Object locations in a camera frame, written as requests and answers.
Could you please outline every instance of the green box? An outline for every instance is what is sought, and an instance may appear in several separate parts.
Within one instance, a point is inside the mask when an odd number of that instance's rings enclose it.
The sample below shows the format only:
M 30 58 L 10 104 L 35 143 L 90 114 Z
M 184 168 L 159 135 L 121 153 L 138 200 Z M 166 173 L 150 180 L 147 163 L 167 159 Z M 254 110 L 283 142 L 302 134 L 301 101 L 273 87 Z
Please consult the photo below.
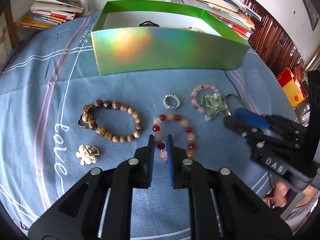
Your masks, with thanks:
M 160 27 L 139 27 L 147 20 Z M 190 26 L 203 32 L 187 30 Z M 234 70 L 249 49 L 203 9 L 148 0 L 107 2 L 91 38 L 100 75 L 168 68 Z

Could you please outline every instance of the finger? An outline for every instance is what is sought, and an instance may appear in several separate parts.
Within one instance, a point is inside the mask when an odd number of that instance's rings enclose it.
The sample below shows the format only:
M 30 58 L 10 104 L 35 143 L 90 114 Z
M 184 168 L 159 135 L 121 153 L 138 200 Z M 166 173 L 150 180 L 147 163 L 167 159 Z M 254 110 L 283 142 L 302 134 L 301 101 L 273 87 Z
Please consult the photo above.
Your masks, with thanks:
M 276 183 L 274 191 L 274 202 L 277 207 L 284 207 L 287 204 L 287 198 L 285 195 L 288 193 L 289 187 L 283 182 Z

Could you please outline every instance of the green jade pendant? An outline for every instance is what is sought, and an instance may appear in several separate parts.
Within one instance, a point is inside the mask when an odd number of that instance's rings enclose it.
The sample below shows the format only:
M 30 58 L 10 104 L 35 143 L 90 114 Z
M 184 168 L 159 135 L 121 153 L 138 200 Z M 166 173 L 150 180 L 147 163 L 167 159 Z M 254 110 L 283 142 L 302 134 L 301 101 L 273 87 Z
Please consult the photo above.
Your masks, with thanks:
M 205 109 L 206 121 L 214 119 L 218 114 L 221 114 L 222 111 L 226 109 L 221 98 L 218 94 L 201 96 L 200 106 Z

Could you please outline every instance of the black cable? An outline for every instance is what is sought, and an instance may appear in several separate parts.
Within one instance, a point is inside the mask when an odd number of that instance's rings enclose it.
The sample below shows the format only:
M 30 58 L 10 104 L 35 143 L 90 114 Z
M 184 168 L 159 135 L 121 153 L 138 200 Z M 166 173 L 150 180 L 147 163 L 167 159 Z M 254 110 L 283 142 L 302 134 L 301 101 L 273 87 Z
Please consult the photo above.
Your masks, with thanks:
M 228 78 L 228 80 L 231 82 L 231 84 L 233 85 L 233 87 L 234 87 L 235 90 L 237 91 L 237 94 L 238 94 L 239 98 L 241 98 L 241 96 L 240 96 L 240 94 L 239 94 L 239 91 L 237 90 L 235 84 L 234 84 L 234 83 L 231 81 L 231 79 L 228 77 L 226 70 L 223 69 L 223 71 L 224 71 L 224 73 L 226 74 L 226 77 Z

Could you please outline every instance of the brown bead bracelet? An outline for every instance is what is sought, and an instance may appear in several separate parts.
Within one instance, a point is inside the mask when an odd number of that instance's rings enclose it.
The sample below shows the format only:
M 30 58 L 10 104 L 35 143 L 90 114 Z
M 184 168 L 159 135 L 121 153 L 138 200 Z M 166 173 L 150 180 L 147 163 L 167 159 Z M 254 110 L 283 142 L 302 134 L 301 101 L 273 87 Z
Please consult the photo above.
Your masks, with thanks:
M 114 109 L 114 110 L 120 110 L 123 112 L 126 112 L 135 119 L 136 123 L 136 130 L 133 134 L 130 134 L 128 136 L 117 136 L 110 132 L 108 132 L 103 126 L 98 126 L 97 122 L 93 119 L 92 115 L 90 114 L 90 111 L 92 108 L 106 108 L 106 109 Z M 132 142 L 135 138 L 139 138 L 141 134 L 141 123 L 142 120 L 139 117 L 139 113 L 137 111 L 134 111 L 131 107 L 122 105 L 118 101 L 102 101 L 100 99 L 97 99 L 93 104 L 87 104 L 83 107 L 84 113 L 80 116 L 80 119 L 78 121 L 78 125 L 80 125 L 82 128 L 90 128 L 91 130 L 95 130 L 99 136 L 104 136 L 110 141 L 113 142 Z

